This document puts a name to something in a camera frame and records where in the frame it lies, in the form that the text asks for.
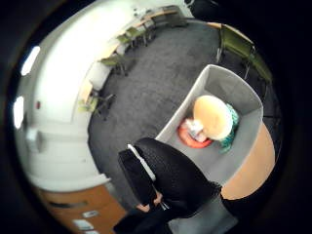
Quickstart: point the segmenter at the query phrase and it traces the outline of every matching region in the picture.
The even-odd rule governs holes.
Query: gray carpet
[[[137,202],[118,166],[118,152],[141,137],[156,137],[186,97],[202,69],[215,63],[218,32],[204,24],[157,28],[156,38],[125,54],[127,77],[111,74],[101,95],[114,94],[106,121],[94,115],[89,145],[101,173],[112,178],[125,207]],[[239,58],[226,54],[222,66],[243,75]],[[261,83],[251,71],[248,81],[261,94]]]

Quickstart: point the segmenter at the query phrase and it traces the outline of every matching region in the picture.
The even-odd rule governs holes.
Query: gray cubicle partition
[[[180,122],[191,115],[195,99],[214,95],[231,104],[240,115],[232,148],[220,153],[220,144],[214,141],[206,148],[191,148],[181,142],[176,129]],[[189,94],[156,139],[163,141],[188,156],[207,179],[224,184],[241,167],[249,155],[262,121],[263,108],[260,98],[241,77],[216,65],[207,65],[196,80]]]
[[[191,148],[181,142],[177,127],[191,116],[197,97],[213,95],[231,104],[240,115],[240,123],[232,148],[222,154],[215,141],[206,148]],[[263,107],[255,91],[232,71],[216,65],[207,65],[191,91],[156,139],[163,141],[188,156],[206,178],[224,184],[242,166],[249,155],[262,122]],[[237,223],[237,218],[223,206],[220,197],[215,198],[190,218],[178,218],[169,222],[174,234],[224,233]]]

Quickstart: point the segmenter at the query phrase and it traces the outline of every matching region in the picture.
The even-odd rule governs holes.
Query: hand
[[[156,194],[157,194],[157,197],[156,197],[156,199],[154,200],[154,205],[155,205],[155,206],[157,206],[158,204],[160,204],[161,201],[162,201],[162,198],[163,198],[163,195],[162,195],[160,192],[156,191]],[[149,205],[144,206],[144,205],[142,205],[142,204],[139,204],[139,205],[137,205],[136,207],[137,207],[139,210],[141,210],[141,211],[143,211],[143,212],[145,212],[145,213],[148,213],[149,210],[150,210]]]

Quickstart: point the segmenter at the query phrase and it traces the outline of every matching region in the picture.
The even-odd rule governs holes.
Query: teal shirt
[[[232,126],[232,130],[231,130],[230,134],[220,141],[221,147],[222,147],[221,153],[226,153],[227,151],[230,150],[230,148],[232,146],[232,142],[233,142],[234,137],[235,137],[236,129],[238,127],[238,123],[240,121],[240,117],[239,117],[238,113],[236,112],[236,110],[233,108],[233,106],[230,104],[226,104],[226,106],[229,109],[229,111],[231,112],[233,126]]]

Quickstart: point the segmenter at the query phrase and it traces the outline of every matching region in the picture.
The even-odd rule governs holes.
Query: wooden desk
[[[219,22],[207,22],[208,26],[217,28],[217,29],[221,29],[221,25],[222,23]],[[228,27],[230,27],[233,31],[235,31],[237,34],[239,34],[240,36],[244,37],[246,40],[253,42],[250,38],[248,38],[244,33],[242,33],[241,31],[239,31],[238,29],[236,29],[235,27],[232,27],[228,24],[226,24]]]
[[[222,187],[225,199],[234,200],[253,194],[267,180],[275,165],[271,135],[262,123],[250,155],[240,170]]]
[[[103,53],[100,55],[99,59],[106,59],[109,58],[111,55],[113,55],[117,48],[120,46],[120,43],[114,43],[110,46],[108,46],[107,48],[104,49]]]
[[[221,29],[221,23],[219,23],[219,22],[207,22],[207,25],[214,27],[214,28],[217,28],[217,29]]]
[[[92,89],[93,89],[92,83],[89,80],[86,80],[84,84],[82,85],[82,91],[80,94],[80,99],[83,100],[84,103],[87,103]]]
[[[34,189],[51,215],[71,233],[86,233],[73,221],[83,219],[88,221],[98,233],[113,234],[115,233],[113,226],[126,214],[103,185],[76,192]]]
[[[147,15],[144,18],[145,19],[153,19],[153,18],[156,18],[156,17],[159,17],[159,16],[170,15],[170,14],[175,14],[175,13],[177,13],[177,11],[174,11],[174,10],[160,11],[160,12],[157,12],[157,13],[153,13],[152,15]]]
[[[134,27],[140,27],[140,26],[144,26],[147,22],[151,21],[150,18],[147,18],[147,19],[143,19],[141,20],[140,22],[138,22],[137,24],[134,25]]]

